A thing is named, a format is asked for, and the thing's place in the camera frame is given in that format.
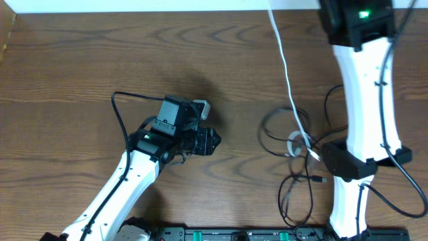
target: wooden table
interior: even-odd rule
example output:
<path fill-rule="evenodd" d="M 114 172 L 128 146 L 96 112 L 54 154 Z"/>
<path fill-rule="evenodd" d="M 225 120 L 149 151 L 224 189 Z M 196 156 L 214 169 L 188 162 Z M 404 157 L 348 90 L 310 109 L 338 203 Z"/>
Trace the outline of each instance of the wooden table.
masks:
<path fill-rule="evenodd" d="M 310 113 L 312 134 L 319 135 L 328 130 L 324 95 L 342 82 L 338 65 L 315 11 L 276 17 L 296 104 Z M 405 167 L 425 192 L 427 24 L 428 12 L 417 11 L 394 70 L 397 127 L 414 153 Z M 114 90 L 206 99 L 213 110 L 205 125 L 223 138 L 213 156 L 167 167 L 130 216 L 188 226 L 285 227 L 276 200 L 287 162 L 264 152 L 256 139 L 261 118 L 289 105 L 265 11 L 18 15 L 0 67 L 0 240 L 59 234 L 100 191 L 124 151 L 110 104 Z M 120 97 L 118 107 L 131 132 L 160 103 Z M 329 102 L 335 127 L 346 123 L 345 110 L 339 91 Z M 285 114 L 272 128 L 288 135 L 297 126 Z M 313 173 L 329 182 L 312 186 L 309 223 L 325 224 L 333 182 L 323 163 L 314 163 Z M 421 211 L 419 196 L 398 170 L 382 168 L 373 185 L 408 212 Z M 303 218 L 309 203 L 307 185 L 298 184 L 292 217 Z M 406 227 L 412 239 L 424 240 L 427 220 L 401 216 L 370 194 L 369 226 Z"/>

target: white wall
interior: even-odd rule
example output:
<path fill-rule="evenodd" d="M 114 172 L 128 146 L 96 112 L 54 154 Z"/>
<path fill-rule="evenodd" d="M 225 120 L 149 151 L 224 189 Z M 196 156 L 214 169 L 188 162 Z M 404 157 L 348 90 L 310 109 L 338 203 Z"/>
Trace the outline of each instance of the white wall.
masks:
<path fill-rule="evenodd" d="M 407 7 L 410 0 L 393 0 Z M 5 0 L 16 13 L 83 13 L 118 11 L 235 11 L 266 9 L 267 0 Z M 270 0 L 273 9 L 317 9 L 318 0 Z M 418 0 L 417 7 L 428 7 Z"/>

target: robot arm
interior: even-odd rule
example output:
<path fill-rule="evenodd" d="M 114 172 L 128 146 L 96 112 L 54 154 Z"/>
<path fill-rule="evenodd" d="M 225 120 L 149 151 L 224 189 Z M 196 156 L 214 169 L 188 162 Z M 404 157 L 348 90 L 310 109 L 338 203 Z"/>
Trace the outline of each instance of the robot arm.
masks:
<path fill-rule="evenodd" d="M 199 126 L 199 121 L 207 118 L 209 109 L 209 104 L 204 100 L 190 101 L 178 96 L 166 96 L 151 129 L 147 131 L 141 127 L 129 136 L 128 174 L 98 215 L 96 210 L 124 174 L 126 151 L 112 177 L 85 212 L 60 237 L 46 233 L 41 240 L 81 240 L 87 227 L 90 230 L 84 240 L 113 240 L 137 199 L 176 155 L 182 156 L 184 161 L 185 155 L 213 154 L 221 137 L 214 129 Z M 94 215 L 94 222 L 87 226 Z M 148 240 L 148 236 L 142 235 L 139 240 Z"/>
<path fill-rule="evenodd" d="M 365 209 L 368 189 L 358 196 L 362 183 L 370 184 L 379 165 L 393 166 L 381 145 L 379 76 L 382 63 L 395 36 L 391 0 L 320 0 L 320 18 L 342 72 L 348 111 L 347 140 L 327 143 L 322 155 L 334 175 L 334 207 L 330 225 L 336 238 L 357 235 L 366 230 Z M 401 145 L 394 118 L 392 55 L 384 77 L 384 115 L 386 137 L 391 152 L 400 163 L 411 160 L 411 150 Z"/>
<path fill-rule="evenodd" d="M 107 181 L 94 201 L 73 224 L 63 231 L 63 234 L 69 235 L 67 241 L 80 240 L 85 225 L 117 184 L 125 167 L 126 153 L 123 153 L 112 177 Z M 126 180 L 122 182 L 98 214 L 95 223 L 92 224 L 91 232 L 86 236 L 85 240 L 113 240 L 137 199 L 155 181 L 158 174 L 158 161 L 151 161 L 150 155 L 140 151 L 134 150 L 131 152 L 131 168 Z"/>

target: green connector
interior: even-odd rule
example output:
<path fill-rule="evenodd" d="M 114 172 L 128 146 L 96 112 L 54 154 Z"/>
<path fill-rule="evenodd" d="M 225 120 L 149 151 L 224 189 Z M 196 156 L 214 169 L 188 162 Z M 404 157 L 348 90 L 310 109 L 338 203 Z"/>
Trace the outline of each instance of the green connector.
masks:
<path fill-rule="evenodd" d="M 193 241 L 202 241 L 202 232 L 193 232 Z"/>
<path fill-rule="evenodd" d="M 290 241 L 290 239 L 288 239 L 288 233 L 287 232 L 280 232 L 280 240 L 281 241 Z"/>

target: black bracket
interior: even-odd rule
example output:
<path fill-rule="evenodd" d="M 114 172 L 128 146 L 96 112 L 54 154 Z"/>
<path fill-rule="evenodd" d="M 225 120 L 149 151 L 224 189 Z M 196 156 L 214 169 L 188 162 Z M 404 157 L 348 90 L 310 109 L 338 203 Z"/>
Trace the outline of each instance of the black bracket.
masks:
<path fill-rule="evenodd" d="M 375 161 L 367 159 L 366 163 L 357 159 L 346 149 L 346 139 L 339 139 L 326 143 L 321 148 L 322 158 L 331 174 L 343 178 L 345 181 L 358 180 L 377 172 L 378 166 L 394 167 L 389 159 Z M 408 163 L 412 159 L 412 151 L 402 146 L 394 156 L 399 164 Z"/>

